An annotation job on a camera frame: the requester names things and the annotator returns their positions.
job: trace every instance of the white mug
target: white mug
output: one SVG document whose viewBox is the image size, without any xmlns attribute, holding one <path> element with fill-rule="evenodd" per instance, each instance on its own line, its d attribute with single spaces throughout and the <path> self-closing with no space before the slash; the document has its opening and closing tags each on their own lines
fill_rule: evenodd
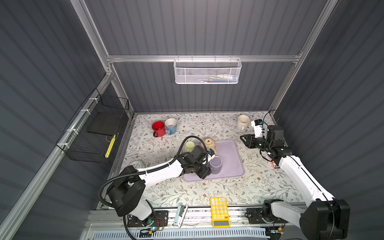
<svg viewBox="0 0 384 240">
<path fill-rule="evenodd" d="M 247 128 L 248 124 L 251 122 L 249 117 L 245 115 L 240 115 L 237 119 L 237 129 L 240 131 L 244 131 L 245 128 Z"/>
</svg>

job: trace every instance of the table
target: table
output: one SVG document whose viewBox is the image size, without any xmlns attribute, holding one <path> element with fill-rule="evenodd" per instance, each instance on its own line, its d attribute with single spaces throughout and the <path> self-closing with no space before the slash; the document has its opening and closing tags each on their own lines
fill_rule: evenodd
<svg viewBox="0 0 384 240">
<path fill-rule="evenodd" d="M 237 129 L 236 121 L 241 114 L 255 120 L 263 119 L 266 112 L 139 114 L 121 170 L 136 160 L 150 167 L 171 159 L 189 135 L 211 137 L 214 140 L 233 139 L 243 162 L 243 176 L 196 182 L 186 182 L 182 176 L 167 179 L 146 189 L 143 199 L 148 199 L 153 207 L 176 207 L 180 201 L 190 206 L 208 206 L 209 199 L 216 196 L 226 197 L 230 205 L 257 204 L 275 198 L 286 202 L 302 202 L 302 195 L 284 171 L 272 169 L 257 149 L 244 146 L 239 137 L 252 133 L 253 129 L 251 126 L 244 131 Z M 167 118 L 177 120 L 177 133 L 153 137 L 152 123 Z M 265 122 L 273 124 L 270 116 L 266 116 Z"/>
</svg>

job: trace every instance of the purple cup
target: purple cup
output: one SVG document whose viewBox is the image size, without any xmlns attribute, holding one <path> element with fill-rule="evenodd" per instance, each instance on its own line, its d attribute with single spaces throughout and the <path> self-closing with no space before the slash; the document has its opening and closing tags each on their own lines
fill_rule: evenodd
<svg viewBox="0 0 384 240">
<path fill-rule="evenodd" d="M 223 166 L 223 161 L 220 157 L 215 156 L 208 163 L 208 167 L 211 169 L 211 174 L 218 174 Z"/>
</svg>

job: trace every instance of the corrugated wall panel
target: corrugated wall panel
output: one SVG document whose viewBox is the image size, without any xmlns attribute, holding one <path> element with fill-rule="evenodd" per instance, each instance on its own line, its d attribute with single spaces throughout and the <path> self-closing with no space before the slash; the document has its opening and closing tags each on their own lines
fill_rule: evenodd
<svg viewBox="0 0 384 240">
<path fill-rule="evenodd" d="M 325 0 L 86 0 L 110 55 L 290 55 Z"/>
<path fill-rule="evenodd" d="M 2 222 L 105 71 L 69 0 L 0 1 L 0 42 Z M 14 239 L 78 237 L 109 168 L 63 159 Z"/>
<path fill-rule="evenodd" d="M 383 12 L 383 1 L 340 0 L 275 115 L 308 170 L 350 205 L 351 239 L 382 238 Z"/>
<path fill-rule="evenodd" d="M 238 84 L 176 84 L 172 63 L 115 63 L 135 112 L 270 107 L 291 63 L 243 63 Z"/>
</svg>

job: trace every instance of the lavender tray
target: lavender tray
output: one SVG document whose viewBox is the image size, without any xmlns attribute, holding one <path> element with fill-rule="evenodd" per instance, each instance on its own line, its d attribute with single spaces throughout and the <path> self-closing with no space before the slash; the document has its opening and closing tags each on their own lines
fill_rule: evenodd
<svg viewBox="0 0 384 240">
<path fill-rule="evenodd" d="M 201 179 L 196 175 L 196 173 L 189 173 L 183 176 L 184 180 L 187 182 L 193 182 L 207 179 L 238 177 L 244 174 L 243 163 L 241 162 L 236 142 L 234 140 L 217 140 L 216 151 L 218 156 L 223 161 L 223 166 L 218 174 L 210 174 L 205 179 Z"/>
</svg>

